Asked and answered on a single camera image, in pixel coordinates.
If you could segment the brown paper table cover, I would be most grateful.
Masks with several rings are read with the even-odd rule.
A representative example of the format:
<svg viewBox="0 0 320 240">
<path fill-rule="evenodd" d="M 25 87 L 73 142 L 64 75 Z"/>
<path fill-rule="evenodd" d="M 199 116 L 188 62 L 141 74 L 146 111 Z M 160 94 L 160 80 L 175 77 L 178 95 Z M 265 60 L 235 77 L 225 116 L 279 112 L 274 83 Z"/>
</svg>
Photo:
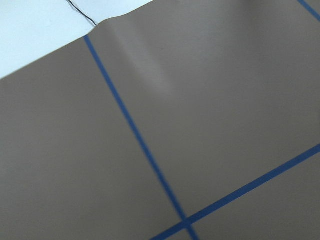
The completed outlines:
<svg viewBox="0 0 320 240">
<path fill-rule="evenodd" d="M 317 240 L 320 17 L 155 0 L 0 81 L 3 240 Z"/>
</svg>

